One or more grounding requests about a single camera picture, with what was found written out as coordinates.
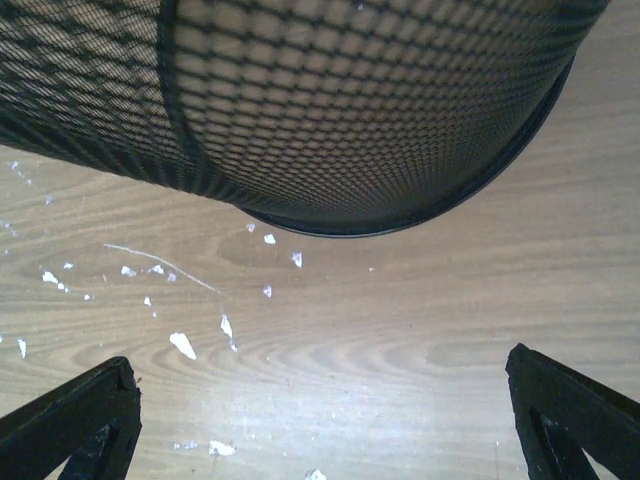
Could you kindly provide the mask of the black mesh wastebasket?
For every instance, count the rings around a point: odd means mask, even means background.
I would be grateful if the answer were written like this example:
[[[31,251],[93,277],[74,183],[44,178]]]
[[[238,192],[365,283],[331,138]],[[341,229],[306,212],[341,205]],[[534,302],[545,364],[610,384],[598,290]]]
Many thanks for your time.
[[[5,1],[4,145],[324,237],[403,230],[528,145],[604,1]]]

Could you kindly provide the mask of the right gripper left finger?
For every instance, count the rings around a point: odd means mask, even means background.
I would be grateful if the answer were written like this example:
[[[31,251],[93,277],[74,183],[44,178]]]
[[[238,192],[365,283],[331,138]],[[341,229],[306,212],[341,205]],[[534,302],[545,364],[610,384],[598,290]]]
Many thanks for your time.
[[[141,428],[133,369],[112,357],[1,418],[1,477],[124,479]]]

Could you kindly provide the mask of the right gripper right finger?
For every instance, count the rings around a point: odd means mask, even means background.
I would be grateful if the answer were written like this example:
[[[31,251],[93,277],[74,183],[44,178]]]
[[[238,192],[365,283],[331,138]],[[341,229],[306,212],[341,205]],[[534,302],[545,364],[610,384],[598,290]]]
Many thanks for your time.
[[[531,479],[639,477],[639,403],[529,349],[506,363],[515,427]]]

